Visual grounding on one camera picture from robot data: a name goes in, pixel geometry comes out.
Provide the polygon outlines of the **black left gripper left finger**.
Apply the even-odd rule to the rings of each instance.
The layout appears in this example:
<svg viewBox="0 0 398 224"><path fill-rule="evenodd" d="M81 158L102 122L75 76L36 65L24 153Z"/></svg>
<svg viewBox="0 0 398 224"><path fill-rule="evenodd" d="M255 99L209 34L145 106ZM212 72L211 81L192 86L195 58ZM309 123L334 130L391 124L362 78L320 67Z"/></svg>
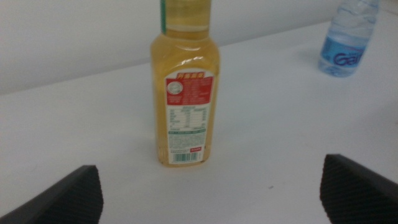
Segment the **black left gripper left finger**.
<svg viewBox="0 0 398 224"><path fill-rule="evenodd" d="M1 224L98 224L103 205L98 169L85 165L1 217Z"/></svg>

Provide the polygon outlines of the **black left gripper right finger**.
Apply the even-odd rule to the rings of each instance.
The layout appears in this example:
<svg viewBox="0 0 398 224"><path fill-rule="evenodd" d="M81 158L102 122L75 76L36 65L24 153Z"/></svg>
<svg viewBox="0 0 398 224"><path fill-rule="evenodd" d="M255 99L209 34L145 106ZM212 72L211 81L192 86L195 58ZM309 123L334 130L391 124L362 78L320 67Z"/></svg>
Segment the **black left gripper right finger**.
<svg viewBox="0 0 398 224"><path fill-rule="evenodd" d="M320 200L334 224L397 224L397 183L340 154L325 157Z"/></svg>

